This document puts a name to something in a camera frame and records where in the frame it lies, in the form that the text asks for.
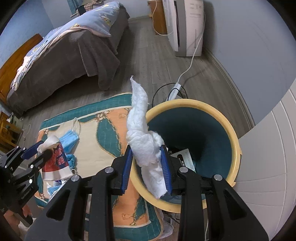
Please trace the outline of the red white paper wrapper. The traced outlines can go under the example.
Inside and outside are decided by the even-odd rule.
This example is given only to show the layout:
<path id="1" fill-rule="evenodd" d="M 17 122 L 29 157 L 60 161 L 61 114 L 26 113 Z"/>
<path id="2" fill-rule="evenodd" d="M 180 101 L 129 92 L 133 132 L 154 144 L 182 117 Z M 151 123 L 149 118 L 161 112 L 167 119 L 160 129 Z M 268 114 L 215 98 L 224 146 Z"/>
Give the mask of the red white paper wrapper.
<path id="1" fill-rule="evenodd" d="M 43 180 L 57 181 L 69 179 L 73 173 L 70 169 L 62 144 L 56 136 L 48 137 L 43 144 L 37 147 L 38 154 L 43 154 L 46 150 L 51 150 L 52 156 L 46 161 L 42 168 Z"/>

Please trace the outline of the blue surgical face mask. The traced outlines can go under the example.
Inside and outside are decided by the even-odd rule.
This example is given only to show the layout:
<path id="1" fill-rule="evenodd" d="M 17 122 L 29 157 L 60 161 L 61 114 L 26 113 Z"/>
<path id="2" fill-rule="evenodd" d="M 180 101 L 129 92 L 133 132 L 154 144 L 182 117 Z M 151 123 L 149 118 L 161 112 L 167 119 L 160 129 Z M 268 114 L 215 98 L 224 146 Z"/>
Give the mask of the blue surgical face mask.
<path id="1" fill-rule="evenodd" d="M 70 154 L 79 141 L 79 133 L 74 130 L 77 121 L 77 118 L 74 118 L 71 129 L 59 138 L 65 154 Z"/>

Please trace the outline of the white twisted tissue wad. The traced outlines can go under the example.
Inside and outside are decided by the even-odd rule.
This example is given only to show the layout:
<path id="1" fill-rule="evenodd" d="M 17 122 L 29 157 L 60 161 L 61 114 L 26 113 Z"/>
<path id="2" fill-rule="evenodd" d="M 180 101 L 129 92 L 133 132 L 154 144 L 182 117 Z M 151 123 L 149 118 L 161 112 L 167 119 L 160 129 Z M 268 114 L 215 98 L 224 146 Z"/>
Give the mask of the white twisted tissue wad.
<path id="1" fill-rule="evenodd" d="M 126 140 L 132 149 L 133 156 L 140 167 L 142 179 L 154 198 L 159 199 L 167 193 L 161 166 L 161 149 L 164 144 L 162 137 L 150 131 L 145 114 L 148 107 L 147 93 L 133 77 L 132 109 L 127 117 Z"/>

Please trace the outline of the yellow rimmed teal trash bin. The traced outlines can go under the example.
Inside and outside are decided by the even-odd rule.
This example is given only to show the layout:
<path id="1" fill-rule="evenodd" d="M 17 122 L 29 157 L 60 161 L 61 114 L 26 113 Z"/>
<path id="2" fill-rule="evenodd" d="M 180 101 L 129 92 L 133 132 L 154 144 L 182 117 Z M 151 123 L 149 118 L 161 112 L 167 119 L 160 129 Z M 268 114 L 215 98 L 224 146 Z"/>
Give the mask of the yellow rimmed teal trash bin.
<path id="1" fill-rule="evenodd" d="M 211 178 L 220 174 L 235 185 L 242 151 L 233 126 L 217 109 L 193 99 L 176 99 L 146 112 L 149 130 L 158 133 L 176 153 L 188 149 L 196 172 Z"/>

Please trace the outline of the wooden side shelf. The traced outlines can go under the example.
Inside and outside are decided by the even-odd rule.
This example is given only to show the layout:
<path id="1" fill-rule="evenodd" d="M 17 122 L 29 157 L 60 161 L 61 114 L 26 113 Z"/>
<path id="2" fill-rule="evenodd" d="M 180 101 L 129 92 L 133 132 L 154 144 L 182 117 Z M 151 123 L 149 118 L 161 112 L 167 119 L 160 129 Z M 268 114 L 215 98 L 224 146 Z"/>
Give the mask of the wooden side shelf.
<path id="1" fill-rule="evenodd" d="M 7 121 L 8 115 L 1 111 L 0 126 L 0 149 L 3 153 L 7 153 L 17 146 L 21 129 Z"/>

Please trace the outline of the blue white snack wrapper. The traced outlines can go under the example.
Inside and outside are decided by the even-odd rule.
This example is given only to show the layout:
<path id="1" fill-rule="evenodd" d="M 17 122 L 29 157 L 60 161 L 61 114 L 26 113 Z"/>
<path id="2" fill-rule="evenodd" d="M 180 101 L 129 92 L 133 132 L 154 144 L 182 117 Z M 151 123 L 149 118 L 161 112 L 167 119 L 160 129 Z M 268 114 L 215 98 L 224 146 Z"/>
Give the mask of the blue white snack wrapper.
<path id="1" fill-rule="evenodd" d="M 47 182 L 47 192 L 49 197 L 52 197 L 66 182 L 67 180 L 53 181 L 52 184 Z"/>

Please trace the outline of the crumpled blue glove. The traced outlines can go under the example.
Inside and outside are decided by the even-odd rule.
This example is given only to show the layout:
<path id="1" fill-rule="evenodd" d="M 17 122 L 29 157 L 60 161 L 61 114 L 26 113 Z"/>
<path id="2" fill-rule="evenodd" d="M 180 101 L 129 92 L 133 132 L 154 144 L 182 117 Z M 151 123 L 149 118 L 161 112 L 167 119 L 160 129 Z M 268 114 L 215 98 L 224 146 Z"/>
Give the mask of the crumpled blue glove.
<path id="1" fill-rule="evenodd" d="M 67 154 L 66 155 L 69 167 L 71 169 L 71 171 L 75 171 L 76 172 L 76 162 L 77 162 L 77 158 L 73 155 L 73 154 Z"/>

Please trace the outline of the horse print quilted cushion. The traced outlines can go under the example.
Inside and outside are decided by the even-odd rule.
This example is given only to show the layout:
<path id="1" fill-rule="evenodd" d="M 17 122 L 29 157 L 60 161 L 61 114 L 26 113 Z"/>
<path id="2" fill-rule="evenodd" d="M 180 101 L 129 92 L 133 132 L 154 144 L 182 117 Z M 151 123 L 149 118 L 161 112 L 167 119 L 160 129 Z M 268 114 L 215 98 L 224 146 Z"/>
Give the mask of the horse print quilted cushion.
<path id="1" fill-rule="evenodd" d="M 132 95 L 114 97 L 68 110 L 43 121 L 37 141 L 50 136 L 62 138 L 75 131 L 79 140 L 71 150 L 76 158 L 76 170 L 89 177 L 111 165 L 125 153 L 126 120 L 132 105 Z M 163 221 L 158 209 L 146 202 L 130 182 L 123 196 L 112 196 L 114 234 L 117 240 L 158 240 L 163 233 Z"/>

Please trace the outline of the bed with brown blanket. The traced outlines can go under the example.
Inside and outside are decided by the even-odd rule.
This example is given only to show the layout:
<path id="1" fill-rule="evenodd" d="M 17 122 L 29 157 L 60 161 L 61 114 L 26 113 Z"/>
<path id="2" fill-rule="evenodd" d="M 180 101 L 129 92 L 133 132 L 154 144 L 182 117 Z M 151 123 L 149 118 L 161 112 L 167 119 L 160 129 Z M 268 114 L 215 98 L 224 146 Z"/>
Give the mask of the bed with brown blanket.
<path id="1" fill-rule="evenodd" d="M 109 38 L 81 30 L 69 33 L 54 43 L 32 65 L 16 91 L 10 85 L 6 97 L 10 110 L 22 115 L 57 89 L 83 75 L 98 76 L 99 89 L 109 90 L 120 65 L 117 47 L 128 27 L 129 17 L 126 8 L 121 7 Z"/>

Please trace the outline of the white power strip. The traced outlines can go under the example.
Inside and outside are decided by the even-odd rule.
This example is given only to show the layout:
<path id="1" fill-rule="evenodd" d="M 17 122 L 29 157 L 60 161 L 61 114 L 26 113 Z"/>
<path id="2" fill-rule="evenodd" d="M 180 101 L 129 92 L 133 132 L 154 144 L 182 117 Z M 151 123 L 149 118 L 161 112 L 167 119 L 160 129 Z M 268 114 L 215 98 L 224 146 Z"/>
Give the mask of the white power strip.
<path id="1" fill-rule="evenodd" d="M 182 86 L 179 83 L 176 83 L 174 87 L 171 89 L 167 101 L 176 99 L 181 87 Z"/>

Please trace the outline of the light blue floral quilt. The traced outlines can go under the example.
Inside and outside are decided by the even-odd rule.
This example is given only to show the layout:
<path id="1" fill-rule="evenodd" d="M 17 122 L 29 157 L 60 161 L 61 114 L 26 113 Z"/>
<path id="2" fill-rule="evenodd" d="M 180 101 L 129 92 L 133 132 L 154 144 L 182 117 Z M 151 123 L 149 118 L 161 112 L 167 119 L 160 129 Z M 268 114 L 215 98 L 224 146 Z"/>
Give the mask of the light blue floral quilt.
<path id="1" fill-rule="evenodd" d="M 110 29 L 117 20 L 121 7 L 123 7 L 123 5 L 118 1 L 106 3 L 48 32 L 41 42 L 30 49 L 23 58 L 23 63 L 17 69 L 16 76 L 11 82 L 11 89 L 16 91 L 32 65 L 47 49 L 65 35 L 76 31 L 88 30 L 93 35 L 99 37 L 111 37 Z"/>

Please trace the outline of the blue window curtain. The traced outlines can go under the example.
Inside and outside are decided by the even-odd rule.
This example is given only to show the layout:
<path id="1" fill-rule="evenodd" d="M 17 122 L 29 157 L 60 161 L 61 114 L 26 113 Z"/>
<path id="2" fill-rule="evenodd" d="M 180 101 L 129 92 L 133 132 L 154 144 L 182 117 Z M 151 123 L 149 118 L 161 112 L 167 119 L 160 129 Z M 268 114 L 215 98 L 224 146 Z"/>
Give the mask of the blue window curtain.
<path id="1" fill-rule="evenodd" d="M 67 0 L 71 14 L 75 14 L 77 9 L 83 4 L 83 0 Z"/>

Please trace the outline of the wooden nightstand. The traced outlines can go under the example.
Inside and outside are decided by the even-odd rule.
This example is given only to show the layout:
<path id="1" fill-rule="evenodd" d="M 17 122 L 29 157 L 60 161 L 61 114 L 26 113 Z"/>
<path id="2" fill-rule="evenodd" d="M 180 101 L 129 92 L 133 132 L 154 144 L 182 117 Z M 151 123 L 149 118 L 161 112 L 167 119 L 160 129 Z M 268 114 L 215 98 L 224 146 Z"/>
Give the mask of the wooden nightstand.
<path id="1" fill-rule="evenodd" d="M 147 1 L 151 13 L 152 26 L 157 35 L 165 36 L 167 34 L 166 19 L 162 1 Z"/>

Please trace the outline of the white air purifier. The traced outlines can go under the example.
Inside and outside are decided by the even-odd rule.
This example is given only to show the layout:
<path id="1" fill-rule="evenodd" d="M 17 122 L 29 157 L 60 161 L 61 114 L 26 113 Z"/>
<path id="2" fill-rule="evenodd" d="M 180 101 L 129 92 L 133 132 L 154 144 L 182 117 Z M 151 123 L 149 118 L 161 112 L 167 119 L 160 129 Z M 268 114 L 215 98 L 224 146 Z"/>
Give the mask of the white air purifier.
<path id="1" fill-rule="evenodd" d="M 177 57 L 199 57 L 204 32 L 204 2 L 163 1 L 168 40 Z"/>

